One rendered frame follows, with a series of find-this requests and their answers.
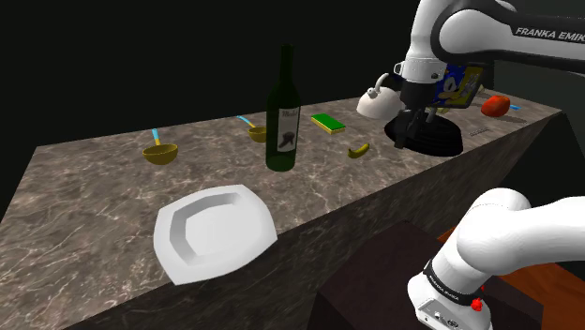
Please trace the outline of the red tomato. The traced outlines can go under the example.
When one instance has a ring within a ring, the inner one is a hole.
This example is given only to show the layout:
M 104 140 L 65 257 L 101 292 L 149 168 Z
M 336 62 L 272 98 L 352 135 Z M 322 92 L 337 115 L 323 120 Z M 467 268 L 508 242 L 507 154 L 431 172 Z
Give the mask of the red tomato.
M 488 117 L 501 117 L 507 114 L 510 105 L 511 101 L 508 97 L 492 96 L 483 103 L 481 113 Z

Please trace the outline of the white kettle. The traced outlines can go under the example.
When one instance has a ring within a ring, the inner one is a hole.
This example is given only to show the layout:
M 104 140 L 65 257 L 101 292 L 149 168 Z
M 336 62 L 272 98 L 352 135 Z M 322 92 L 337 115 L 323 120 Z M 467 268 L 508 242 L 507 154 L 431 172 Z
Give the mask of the white kettle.
M 405 109 L 400 93 L 383 86 L 388 76 L 389 73 L 381 75 L 375 85 L 360 97 L 356 107 L 358 113 L 371 119 L 390 121 Z

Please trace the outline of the black round ridged plate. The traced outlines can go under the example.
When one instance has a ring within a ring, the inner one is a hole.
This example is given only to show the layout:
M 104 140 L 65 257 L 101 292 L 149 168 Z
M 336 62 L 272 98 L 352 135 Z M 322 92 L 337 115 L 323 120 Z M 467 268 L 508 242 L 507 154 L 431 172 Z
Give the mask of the black round ridged plate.
M 428 112 L 424 112 L 415 137 L 407 138 L 404 147 L 434 157 L 455 157 L 461 154 L 463 142 L 460 128 L 439 115 L 434 115 L 430 123 L 427 117 Z

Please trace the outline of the green and yellow sponge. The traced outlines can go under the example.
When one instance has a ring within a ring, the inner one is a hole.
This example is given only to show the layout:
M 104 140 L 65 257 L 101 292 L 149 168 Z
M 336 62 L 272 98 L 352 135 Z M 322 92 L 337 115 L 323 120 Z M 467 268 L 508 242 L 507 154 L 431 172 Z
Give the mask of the green and yellow sponge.
M 343 132 L 346 128 L 344 124 L 326 113 L 312 115 L 311 121 L 330 135 Z

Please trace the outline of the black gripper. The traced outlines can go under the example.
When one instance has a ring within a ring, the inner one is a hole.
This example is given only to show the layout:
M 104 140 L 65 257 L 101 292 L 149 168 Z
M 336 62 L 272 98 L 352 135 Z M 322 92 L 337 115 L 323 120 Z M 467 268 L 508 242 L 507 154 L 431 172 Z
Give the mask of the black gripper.
M 402 149 L 407 138 L 409 125 L 413 120 L 413 112 L 420 109 L 425 109 L 429 106 L 435 97 L 434 83 L 418 83 L 404 81 L 400 90 L 400 100 L 405 105 L 406 110 L 398 113 L 394 125 L 395 131 L 395 147 Z M 436 123 L 436 108 L 431 108 L 430 111 L 420 110 L 416 113 L 413 121 L 413 136 L 414 138 L 422 134 L 428 134 L 433 131 Z

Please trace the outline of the white square plate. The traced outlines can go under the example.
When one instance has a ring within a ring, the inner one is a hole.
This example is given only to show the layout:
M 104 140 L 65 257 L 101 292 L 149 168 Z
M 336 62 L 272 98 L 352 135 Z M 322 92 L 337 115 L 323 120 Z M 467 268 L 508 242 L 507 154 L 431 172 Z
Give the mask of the white square plate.
M 211 187 L 159 209 L 153 244 L 175 285 L 240 269 L 278 240 L 272 216 L 244 185 Z

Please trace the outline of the blue cartoon picture box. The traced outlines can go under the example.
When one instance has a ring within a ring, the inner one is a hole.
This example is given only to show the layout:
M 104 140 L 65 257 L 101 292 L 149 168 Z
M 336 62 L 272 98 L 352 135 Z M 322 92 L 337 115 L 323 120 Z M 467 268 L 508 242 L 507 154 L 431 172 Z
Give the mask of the blue cartoon picture box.
M 430 103 L 437 108 L 468 108 L 480 88 L 484 69 L 482 67 L 449 64 L 443 79 L 436 83 L 435 97 Z

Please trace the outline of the dark green wine bottle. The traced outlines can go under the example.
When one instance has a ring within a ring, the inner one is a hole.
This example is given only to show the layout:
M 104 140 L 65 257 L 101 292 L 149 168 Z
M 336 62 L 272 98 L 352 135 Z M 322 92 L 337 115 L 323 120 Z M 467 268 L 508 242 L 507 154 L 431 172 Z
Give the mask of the dark green wine bottle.
M 277 83 L 266 104 L 265 164 L 275 172 L 295 164 L 301 101 L 293 83 L 293 50 L 291 44 L 281 47 Z

